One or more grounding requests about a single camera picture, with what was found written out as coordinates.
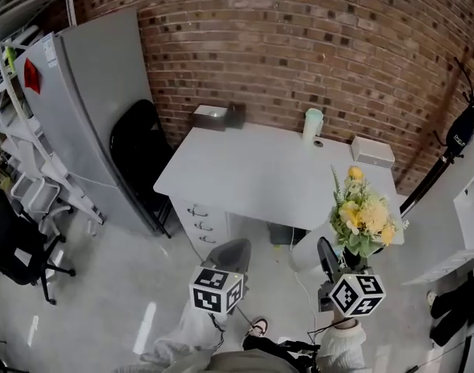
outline red cloth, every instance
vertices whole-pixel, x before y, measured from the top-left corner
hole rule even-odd
[[[37,94],[40,94],[40,79],[37,68],[35,65],[30,62],[27,58],[25,61],[25,87],[28,89],[32,89]]]

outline drawer handle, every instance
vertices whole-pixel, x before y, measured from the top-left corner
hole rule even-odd
[[[201,221],[199,224],[194,224],[193,225],[194,227],[198,228],[198,229],[202,229],[203,231],[212,231],[213,228],[203,228],[203,222]]]
[[[214,240],[207,240],[207,236],[199,236],[199,239],[206,243],[216,243]]]
[[[196,213],[196,207],[195,207],[195,206],[192,207],[192,210],[190,210],[190,209],[188,208],[187,211],[192,214],[192,217],[195,216],[195,215],[198,216],[198,217],[207,217],[207,213],[206,213],[206,214],[198,214],[198,213]]]

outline black office chair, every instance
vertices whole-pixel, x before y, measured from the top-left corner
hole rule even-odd
[[[56,236],[45,249],[46,241],[47,237],[39,232],[38,224],[23,210],[21,203],[14,200],[11,204],[4,191],[0,190],[0,272],[21,285],[35,285],[40,279],[45,299],[56,305],[56,300],[49,298],[45,271],[55,270],[71,277],[76,272],[73,269],[64,270],[49,262],[58,242],[66,242],[66,239],[61,235]],[[31,255],[28,267],[16,257],[16,249]]]
[[[151,101],[137,101],[117,121],[111,131],[110,151],[132,194],[158,228],[171,238],[165,223],[172,205],[167,196],[156,193],[152,187],[172,158],[173,150]]]

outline white vase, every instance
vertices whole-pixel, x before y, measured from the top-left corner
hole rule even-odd
[[[335,249],[336,232],[329,220],[317,229],[313,229],[292,249],[290,265],[293,271],[305,272],[320,269],[323,272],[317,248],[318,241],[322,237],[327,239]]]

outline white cabinet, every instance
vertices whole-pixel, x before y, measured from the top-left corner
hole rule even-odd
[[[205,259],[214,247],[239,237],[242,217],[175,197],[170,200],[201,258]]]
[[[474,259],[474,138],[405,215],[404,247],[393,250],[404,284],[435,281]]]

